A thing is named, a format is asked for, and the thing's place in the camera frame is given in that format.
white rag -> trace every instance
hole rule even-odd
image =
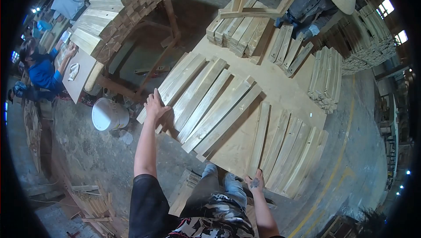
[[[73,81],[79,72],[79,64],[76,62],[70,66],[69,81]]]

white shirt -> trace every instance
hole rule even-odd
[[[51,9],[71,20],[84,5],[85,0],[54,0]]]

tattooed hand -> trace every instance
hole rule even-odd
[[[245,182],[248,185],[250,191],[253,192],[261,192],[263,189],[263,172],[261,169],[257,169],[256,175],[253,179],[251,179],[248,175],[245,177]]]

tattoo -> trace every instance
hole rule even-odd
[[[258,178],[254,178],[254,180],[250,183],[250,189],[257,188],[260,185],[260,180]]]

white bucket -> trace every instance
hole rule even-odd
[[[92,108],[92,122],[97,130],[109,131],[125,127],[129,123],[129,111],[110,99],[98,99]]]

